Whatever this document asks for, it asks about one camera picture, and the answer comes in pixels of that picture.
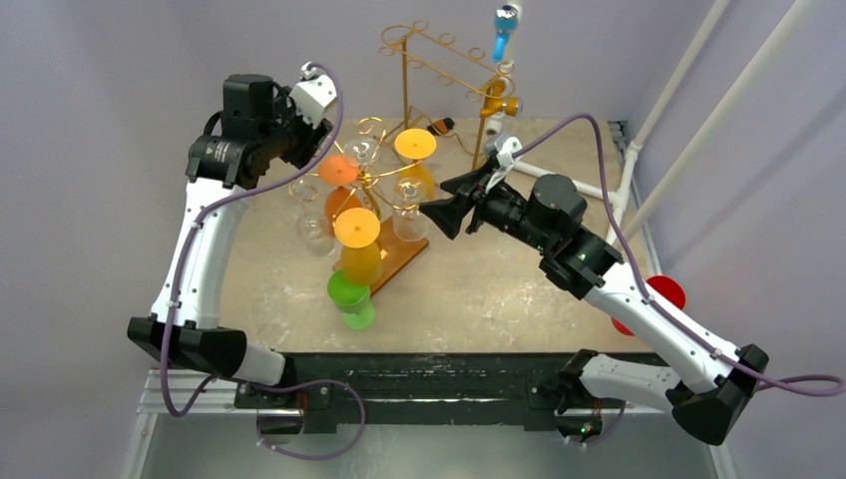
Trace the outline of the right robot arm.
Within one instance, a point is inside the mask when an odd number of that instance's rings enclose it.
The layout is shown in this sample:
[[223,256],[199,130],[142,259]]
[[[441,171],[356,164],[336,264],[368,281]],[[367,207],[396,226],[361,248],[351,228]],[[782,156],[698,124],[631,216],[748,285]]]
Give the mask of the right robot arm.
[[754,395],[753,375],[764,372],[767,354],[718,338],[653,288],[638,288],[631,264],[583,226],[588,204],[570,178],[542,176],[523,197],[506,182],[489,188],[492,175],[483,168],[444,182],[449,198],[420,204],[420,213],[450,240],[487,224],[536,249],[554,286],[617,320],[665,363],[582,349],[559,372],[559,411],[618,399],[667,412],[693,438],[722,444]]

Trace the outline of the tall clear flute glass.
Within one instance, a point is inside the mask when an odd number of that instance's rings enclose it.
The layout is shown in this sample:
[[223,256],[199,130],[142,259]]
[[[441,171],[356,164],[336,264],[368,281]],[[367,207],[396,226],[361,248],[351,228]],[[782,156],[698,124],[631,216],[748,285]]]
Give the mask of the tall clear flute glass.
[[297,216],[294,229],[306,251],[315,256],[329,256],[335,249],[333,229],[323,210],[322,196],[313,176],[303,176],[287,187]]

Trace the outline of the clear glass front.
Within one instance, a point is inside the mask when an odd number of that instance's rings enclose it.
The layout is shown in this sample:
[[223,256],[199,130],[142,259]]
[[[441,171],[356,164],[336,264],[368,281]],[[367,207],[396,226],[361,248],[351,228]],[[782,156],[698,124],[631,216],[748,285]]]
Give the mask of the clear glass front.
[[359,169],[367,169],[372,166],[379,152],[379,143],[372,137],[357,136],[342,146],[344,161]]

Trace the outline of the gold scroll glass rack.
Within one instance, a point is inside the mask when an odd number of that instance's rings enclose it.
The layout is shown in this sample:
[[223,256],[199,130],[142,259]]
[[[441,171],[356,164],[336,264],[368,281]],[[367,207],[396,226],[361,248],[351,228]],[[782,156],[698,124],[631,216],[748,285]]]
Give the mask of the gold scroll glass rack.
[[[357,182],[354,184],[353,192],[361,201],[361,208],[373,211],[381,223],[381,233],[377,244],[381,249],[382,275],[370,286],[371,291],[378,291],[384,284],[393,278],[399,271],[406,267],[420,252],[428,245],[427,237],[418,241],[405,241],[400,239],[393,228],[394,190],[397,180],[406,177],[402,174],[409,167],[410,162],[400,157],[394,150],[394,140],[387,139],[385,133],[388,129],[383,120],[377,117],[365,117],[356,126],[357,136],[372,137],[379,143],[379,152],[376,162],[367,169],[360,169]],[[335,144],[333,152],[329,156],[342,154],[342,146]],[[332,187],[326,185],[318,178],[318,167],[306,174],[313,176],[322,196],[323,210],[326,197]],[[335,237],[335,249],[329,256],[334,256],[334,270],[341,270],[340,256],[342,246]]]

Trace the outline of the yellow goblet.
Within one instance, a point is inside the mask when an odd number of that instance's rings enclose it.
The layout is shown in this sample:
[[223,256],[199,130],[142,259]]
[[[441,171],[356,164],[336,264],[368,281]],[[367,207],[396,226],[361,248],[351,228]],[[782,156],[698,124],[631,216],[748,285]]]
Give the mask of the yellow goblet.
[[380,220],[371,210],[352,208],[336,218],[334,234],[342,246],[340,268],[350,283],[370,286],[382,275],[380,233]]
[[409,167],[402,174],[421,180],[425,198],[434,200],[436,198],[435,181],[425,162],[437,149],[435,136],[425,129],[406,129],[397,135],[393,147],[400,157],[410,162]]

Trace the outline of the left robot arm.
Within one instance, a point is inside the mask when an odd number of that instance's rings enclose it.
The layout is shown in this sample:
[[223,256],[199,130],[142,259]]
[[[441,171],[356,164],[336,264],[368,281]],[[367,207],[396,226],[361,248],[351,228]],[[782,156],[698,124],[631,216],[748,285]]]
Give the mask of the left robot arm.
[[332,127],[337,98],[325,75],[310,72],[292,87],[271,77],[233,74],[222,108],[189,148],[187,197],[178,244],[164,285],[146,317],[131,318],[128,339],[167,365],[259,383],[271,407],[296,398],[297,381],[279,353],[220,326],[220,294],[235,234],[271,161],[305,169]]

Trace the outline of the yellow goblet front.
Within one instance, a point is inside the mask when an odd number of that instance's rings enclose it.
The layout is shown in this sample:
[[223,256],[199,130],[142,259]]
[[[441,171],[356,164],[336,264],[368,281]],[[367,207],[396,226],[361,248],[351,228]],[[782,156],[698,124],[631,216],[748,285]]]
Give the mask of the yellow goblet front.
[[352,208],[336,218],[334,234],[342,246],[340,268],[350,283],[370,286],[382,275],[380,233],[380,220],[371,210]]

